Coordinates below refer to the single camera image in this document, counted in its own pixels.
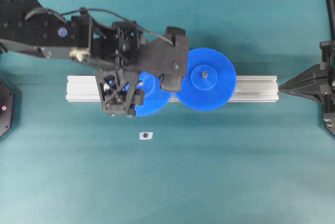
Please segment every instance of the blue gear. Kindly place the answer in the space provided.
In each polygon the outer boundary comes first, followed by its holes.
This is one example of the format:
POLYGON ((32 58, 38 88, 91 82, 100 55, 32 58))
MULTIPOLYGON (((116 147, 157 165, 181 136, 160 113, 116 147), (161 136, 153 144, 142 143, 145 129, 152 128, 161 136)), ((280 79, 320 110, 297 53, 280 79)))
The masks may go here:
POLYGON ((230 60, 217 50, 198 48, 188 52, 187 74, 176 96, 192 110, 210 111, 225 105, 235 87, 230 60))
POLYGON ((159 79, 147 72, 141 73, 137 89, 144 91, 144 101, 143 105, 135 106, 136 117, 146 117, 159 112, 171 97, 170 92, 160 89, 159 79))

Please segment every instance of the aluminum rail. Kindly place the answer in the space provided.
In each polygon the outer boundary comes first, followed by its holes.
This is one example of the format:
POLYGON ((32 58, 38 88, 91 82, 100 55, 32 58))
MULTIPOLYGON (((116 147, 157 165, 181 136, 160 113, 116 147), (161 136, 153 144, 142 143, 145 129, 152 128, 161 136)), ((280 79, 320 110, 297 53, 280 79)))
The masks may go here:
MULTIPOLYGON (((68 76, 66 100, 69 102, 100 102, 92 75, 68 76)), ((229 102, 276 102, 279 100, 277 76, 237 76, 237 85, 229 102)), ((169 102, 179 102, 172 96, 169 102)))

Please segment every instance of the bolt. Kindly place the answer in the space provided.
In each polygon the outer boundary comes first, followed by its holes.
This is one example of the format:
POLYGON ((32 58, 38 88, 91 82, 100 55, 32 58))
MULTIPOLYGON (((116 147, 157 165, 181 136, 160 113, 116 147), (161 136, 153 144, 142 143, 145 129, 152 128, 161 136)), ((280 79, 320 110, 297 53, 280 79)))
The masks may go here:
POLYGON ((201 74, 202 78, 205 79, 208 77, 208 72, 207 71, 204 71, 202 74, 201 74))
POLYGON ((179 64, 178 64, 177 62, 174 62, 174 63, 173 63, 173 67, 175 68, 175 70, 178 70, 178 68, 179 68, 179 64))

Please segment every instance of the teal mat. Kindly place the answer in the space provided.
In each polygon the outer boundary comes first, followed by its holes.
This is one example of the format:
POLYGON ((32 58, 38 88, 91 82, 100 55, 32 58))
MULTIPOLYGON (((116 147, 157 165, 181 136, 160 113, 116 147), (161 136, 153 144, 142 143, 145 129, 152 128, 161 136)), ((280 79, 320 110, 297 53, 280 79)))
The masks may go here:
MULTIPOLYGON (((185 28, 191 47, 226 54, 238 75, 280 84, 321 60, 326 0, 38 0, 60 12, 108 8, 156 32, 185 28)), ((95 17, 110 24, 112 17, 95 17)), ((0 223, 335 222, 335 138, 316 103, 227 104, 196 113, 168 104, 153 117, 108 117, 66 102, 66 60, 1 56, 16 91, 0 141, 0 223), (139 132, 154 139, 140 141, 139 132)))

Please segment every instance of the black cable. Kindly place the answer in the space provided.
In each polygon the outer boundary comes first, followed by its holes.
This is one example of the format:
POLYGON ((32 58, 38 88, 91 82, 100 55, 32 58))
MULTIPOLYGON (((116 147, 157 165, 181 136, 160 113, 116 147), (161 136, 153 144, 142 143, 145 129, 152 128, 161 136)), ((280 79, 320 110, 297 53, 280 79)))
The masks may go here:
POLYGON ((146 32, 146 33, 149 33, 149 34, 151 34, 151 35, 153 35, 153 36, 155 36, 155 37, 157 37, 157 38, 160 38, 160 39, 162 39, 163 41, 165 41, 165 42, 167 42, 168 44, 170 44, 171 46, 174 46, 173 42, 172 42, 169 38, 167 38, 167 37, 165 37, 165 36, 163 36, 163 35, 161 35, 161 34, 158 34, 158 33, 156 33, 156 32, 153 32, 153 31, 151 31, 151 30, 145 29, 145 28, 143 28, 142 26, 133 23, 132 21, 130 21, 130 20, 127 19, 126 17, 123 17, 123 16, 121 16, 121 15, 119 15, 119 14, 116 14, 115 12, 112 12, 112 11, 110 11, 110 10, 101 9, 101 8, 82 8, 82 9, 76 9, 76 10, 72 10, 72 11, 69 11, 69 12, 66 12, 66 13, 62 13, 62 14, 60 14, 60 15, 61 15, 61 16, 66 16, 66 15, 70 15, 70 14, 74 14, 74 13, 78 13, 78 12, 82 12, 82 11, 96 11, 96 12, 104 12, 104 13, 108 13, 108 14, 110 14, 110 15, 113 15, 113 16, 115 16, 115 17, 117 17, 117 18, 120 18, 121 20, 123 20, 123 21, 125 21, 125 22, 127 22, 127 23, 129 23, 129 24, 131 24, 131 25, 133 25, 134 27, 138 28, 139 30, 142 30, 142 31, 144 31, 144 32, 146 32))

